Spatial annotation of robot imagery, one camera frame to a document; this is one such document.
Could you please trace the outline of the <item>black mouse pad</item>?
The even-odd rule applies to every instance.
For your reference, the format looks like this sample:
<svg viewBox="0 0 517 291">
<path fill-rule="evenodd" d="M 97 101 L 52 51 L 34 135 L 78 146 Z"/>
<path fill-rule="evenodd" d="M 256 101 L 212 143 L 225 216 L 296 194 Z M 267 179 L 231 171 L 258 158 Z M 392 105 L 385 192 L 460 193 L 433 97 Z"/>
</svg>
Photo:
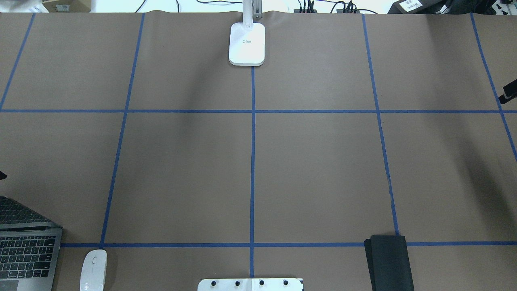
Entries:
<svg viewBox="0 0 517 291">
<path fill-rule="evenodd" d="M 373 291 L 414 291 L 406 237 L 373 235 L 364 240 Z"/>
</svg>

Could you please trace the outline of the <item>white wireless mouse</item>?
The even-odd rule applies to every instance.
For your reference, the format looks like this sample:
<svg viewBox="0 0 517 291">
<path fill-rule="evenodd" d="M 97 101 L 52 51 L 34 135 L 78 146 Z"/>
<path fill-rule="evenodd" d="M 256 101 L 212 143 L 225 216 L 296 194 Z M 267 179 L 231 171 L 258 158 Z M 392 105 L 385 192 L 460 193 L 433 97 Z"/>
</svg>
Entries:
<svg viewBox="0 0 517 291">
<path fill-rule="evenodd" d="M 92 250 L 83 261 L 80 276 L 80 291 L 103 291 L 107 270 L 107 252 Z"/>
</svg>

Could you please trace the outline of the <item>grey laptop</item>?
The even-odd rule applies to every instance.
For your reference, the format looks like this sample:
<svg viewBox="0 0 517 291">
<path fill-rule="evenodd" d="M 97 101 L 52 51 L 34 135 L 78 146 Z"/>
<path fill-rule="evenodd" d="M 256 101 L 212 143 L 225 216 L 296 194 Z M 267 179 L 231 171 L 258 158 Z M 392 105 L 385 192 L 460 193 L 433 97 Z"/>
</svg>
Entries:
<svg viewBox="0 0 517 291">
<path fill-rule="evenodd" d="M 0 198 L 0 289 L 51 291 L 63 227 L 11 198 Z"/>
</svg>

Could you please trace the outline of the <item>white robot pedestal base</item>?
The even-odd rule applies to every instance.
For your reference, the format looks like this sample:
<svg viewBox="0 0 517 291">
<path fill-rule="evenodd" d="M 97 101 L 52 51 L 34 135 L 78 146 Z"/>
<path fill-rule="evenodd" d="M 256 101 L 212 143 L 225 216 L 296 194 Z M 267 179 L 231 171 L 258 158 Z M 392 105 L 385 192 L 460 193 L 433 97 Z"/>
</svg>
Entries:
<svg viewBox="0 0 517 291">
<path fill-rule="evenodd" d="M 300 278 L 213 278 L 203 279 L 198 291 L 303 291 Z"/>
</svg>

